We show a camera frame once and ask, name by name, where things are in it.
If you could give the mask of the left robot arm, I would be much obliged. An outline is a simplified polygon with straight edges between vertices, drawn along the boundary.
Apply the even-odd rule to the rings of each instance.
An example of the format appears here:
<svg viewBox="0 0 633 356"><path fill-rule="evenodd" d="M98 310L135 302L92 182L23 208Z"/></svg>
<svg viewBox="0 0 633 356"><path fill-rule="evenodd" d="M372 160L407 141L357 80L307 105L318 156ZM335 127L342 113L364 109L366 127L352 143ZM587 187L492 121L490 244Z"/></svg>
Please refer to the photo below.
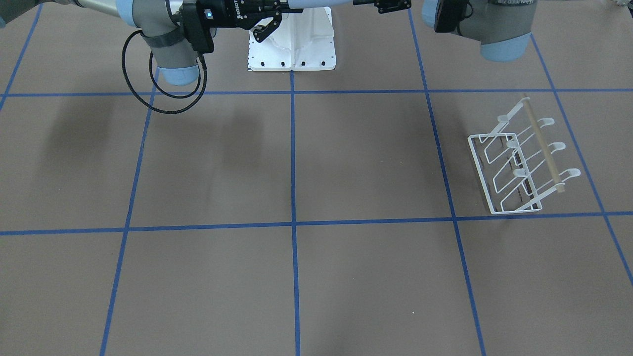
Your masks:
<svg viewBox="0 0 633 356"><path fill-rule="evenodd" d="M536 0L425 0L421 18L436 33L480 43L481 56L511 62L524 55L537 9Z"/></svg>

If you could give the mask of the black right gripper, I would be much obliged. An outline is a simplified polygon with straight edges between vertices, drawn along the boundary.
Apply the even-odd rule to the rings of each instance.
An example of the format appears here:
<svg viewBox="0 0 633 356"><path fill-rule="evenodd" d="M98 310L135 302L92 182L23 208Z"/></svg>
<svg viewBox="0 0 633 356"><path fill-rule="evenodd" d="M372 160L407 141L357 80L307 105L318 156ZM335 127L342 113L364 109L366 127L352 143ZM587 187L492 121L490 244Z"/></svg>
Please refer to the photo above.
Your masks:
<svg viewBox="0 0 633 356"><path fill-rule="evenodd" d="M196 4L210 27L252 30L258 43L280 27L282 13L290 12L286 0L197 0Z"/></svg>

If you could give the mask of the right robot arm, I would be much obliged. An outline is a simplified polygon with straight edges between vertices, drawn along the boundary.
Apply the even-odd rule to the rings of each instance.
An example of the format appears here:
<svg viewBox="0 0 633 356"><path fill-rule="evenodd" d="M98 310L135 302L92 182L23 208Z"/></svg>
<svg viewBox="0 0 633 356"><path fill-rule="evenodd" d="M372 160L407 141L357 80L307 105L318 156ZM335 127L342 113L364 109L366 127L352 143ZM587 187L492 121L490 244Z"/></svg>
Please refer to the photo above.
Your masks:
<svg viewBox="0 0 633 356"><path fill-rule="evenodd" d="M73 0L140 29L167 83L186 86L200 76L200 56L214 51L212 29L251 30L258 42L274 32L286 0Z"/></svg>

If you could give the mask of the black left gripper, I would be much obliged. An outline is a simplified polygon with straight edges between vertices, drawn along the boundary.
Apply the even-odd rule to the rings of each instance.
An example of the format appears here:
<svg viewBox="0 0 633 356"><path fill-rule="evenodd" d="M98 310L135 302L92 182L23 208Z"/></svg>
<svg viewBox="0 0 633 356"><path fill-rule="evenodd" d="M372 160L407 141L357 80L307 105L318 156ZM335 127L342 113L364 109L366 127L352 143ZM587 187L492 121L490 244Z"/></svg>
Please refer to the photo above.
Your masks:
<svg viewBox="0 0 633 356"><path fill-rule="evenodd" d="M410 9L411 0L353 0L354 6L373 5L379 14Z"/></svg>

